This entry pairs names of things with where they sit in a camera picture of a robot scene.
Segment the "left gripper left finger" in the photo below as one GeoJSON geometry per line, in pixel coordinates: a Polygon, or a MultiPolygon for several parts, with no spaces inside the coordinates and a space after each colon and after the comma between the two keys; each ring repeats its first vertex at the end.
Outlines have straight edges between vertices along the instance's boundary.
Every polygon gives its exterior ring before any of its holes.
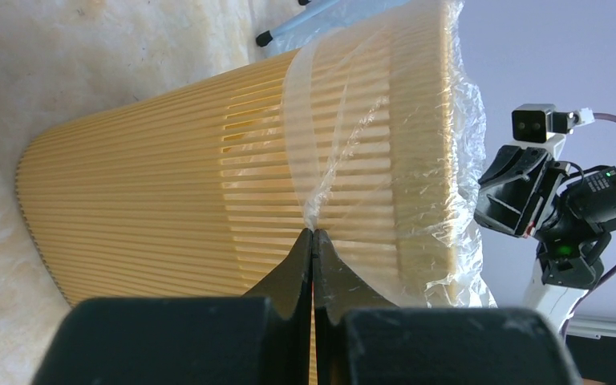
{"type": "Polygon", "coordinates": [[[92,298],[62,321],[36,384],[306,384],[313,232],[240,297],[92,298]]]}

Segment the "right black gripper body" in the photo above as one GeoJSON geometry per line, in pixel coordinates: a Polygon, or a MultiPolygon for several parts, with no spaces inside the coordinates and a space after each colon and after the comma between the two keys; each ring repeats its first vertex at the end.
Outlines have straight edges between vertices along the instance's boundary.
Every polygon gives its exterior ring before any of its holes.
{"type": "Polygon", "coordinates": [[[474,219],[486,229],[527,237],[552,204],[571,163],[544,148],[505,145],[479,179],[474,219]]]}

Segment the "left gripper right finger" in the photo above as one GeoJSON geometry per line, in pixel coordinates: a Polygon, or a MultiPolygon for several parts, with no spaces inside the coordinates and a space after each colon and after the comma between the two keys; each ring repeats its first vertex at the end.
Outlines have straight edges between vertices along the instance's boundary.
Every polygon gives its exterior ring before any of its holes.
{"type": "Polygon", "coordinates": [[[314,321],[320,384],[579,384],[565,345],[520,308],[393,304],[313,235],[314,321]]]}

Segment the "clear plastic trash bag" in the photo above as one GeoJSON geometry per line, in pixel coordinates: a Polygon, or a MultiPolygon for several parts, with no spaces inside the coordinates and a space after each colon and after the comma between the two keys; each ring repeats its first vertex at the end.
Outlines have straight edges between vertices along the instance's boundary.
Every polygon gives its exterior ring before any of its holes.
{"type": "Polygon", "coordinates": [[[474,221],[486,129],[461,1],[410,1],[296,50],[280,116],[305,225],[399,306],[495,304],[474,221]]]}

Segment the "yellow plastic trash bin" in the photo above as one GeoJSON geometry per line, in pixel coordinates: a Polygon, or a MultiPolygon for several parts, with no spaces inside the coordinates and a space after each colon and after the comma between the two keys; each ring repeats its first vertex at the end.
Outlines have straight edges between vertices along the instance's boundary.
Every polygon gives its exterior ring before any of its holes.
{"type": "Polygon", "coordinates": [[[296,50],[60,125],[19,162],[18,201],[63,297],[240,297],[303,220],[280,116],[296,50]]]}

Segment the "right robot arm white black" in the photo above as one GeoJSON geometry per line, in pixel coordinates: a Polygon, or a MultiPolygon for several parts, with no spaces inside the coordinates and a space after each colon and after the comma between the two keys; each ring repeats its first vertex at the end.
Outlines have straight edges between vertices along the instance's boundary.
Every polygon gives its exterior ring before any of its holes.
{"type": "Polygon", "coordinates": [[[505,145],[479,179],[475,221],[537,241],[526,307],[559,332],[607,275],[602,261],[616,231],[616,167],[587,170],[547,148],[505,145]]]}

